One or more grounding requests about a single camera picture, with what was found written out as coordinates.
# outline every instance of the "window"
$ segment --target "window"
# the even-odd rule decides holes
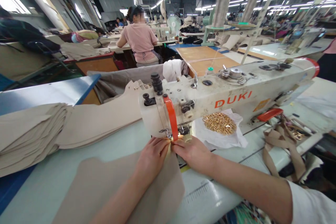
[[[0,0],[0,6],[9,12],[31,14],[20,0]]]

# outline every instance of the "metal pole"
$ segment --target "metal pole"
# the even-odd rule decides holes
[[[255,29],[256,29],[257,31],[252,35],[251,40],[250,40],[250,42],[248,43],[248,46],[247,46],[246,51],[245,51],[245,54],[244,54],[243,59],[241,60],[241,63],[240,63],[241,65],[244,64],[244,61],[245,61],[245,59],[246,59],[246,57],[247,57],[247,54],[249,53],[250,48],[251,48],[251,46],[252,46],[252,43],[253,43],[253,41],[254,41],[254,38],[255,38],[256,36],[258,36],[258,34],[259,34],[259,28],[260,28],[261,22],[263,21],[263,19],[264,19],[264,17],[265,17],[265,14],[266,14],[266,12],[267,12],[267,8],[268,8],[269,5],[270,5],[270,2],[271,2],[271,0],[267,0],[266,3],[265,3],[265,5],[264,5],[264,7],[261,9],[261,11],[260,11],[260,13],[259,13],[259,16],[258,16],[258,23],[257,23],[257,26],[255,27]]]

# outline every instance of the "industrial sewing machine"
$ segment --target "industrial sewing machine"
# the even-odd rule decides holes
[[[242,133],[247,133],[264,121],[255,120],[274,105],[287,105],[313,84],[319,71],[317,63],[308,58],[278,61],[261,60],[223,69],[216,74],[178,82],[161,81],[151,75],[153,87],[139,97],[142,119],[155,137],[188,132],[193,120],[232,109],[243,117]]]

